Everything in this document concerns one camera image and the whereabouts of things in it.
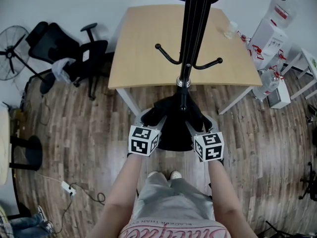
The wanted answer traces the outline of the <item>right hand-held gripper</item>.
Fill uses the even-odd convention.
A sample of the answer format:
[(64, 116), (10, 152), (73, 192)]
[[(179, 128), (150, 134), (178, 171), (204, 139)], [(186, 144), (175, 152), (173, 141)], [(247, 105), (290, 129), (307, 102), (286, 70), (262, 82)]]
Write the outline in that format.
[(221, 161), (224, 152), (224, 139), (217, 122), (209, 115), (203, 115), (206, 132), (196, 131), (189, 122), (185, 122), (193, 140), (193, 151), (201, 162)]

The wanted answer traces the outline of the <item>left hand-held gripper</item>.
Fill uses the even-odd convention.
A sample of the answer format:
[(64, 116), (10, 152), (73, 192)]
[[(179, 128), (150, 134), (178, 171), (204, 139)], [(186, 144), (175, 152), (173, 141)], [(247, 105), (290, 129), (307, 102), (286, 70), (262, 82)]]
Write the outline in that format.
[(142, 117), (149, 111), (150, 109), (143, 110), (135, 117), (135, 124), (130, 127), (129, 132), (128, 153), (148, 157), (158, 147), (167, 116), (156, 126), (145, 126)]

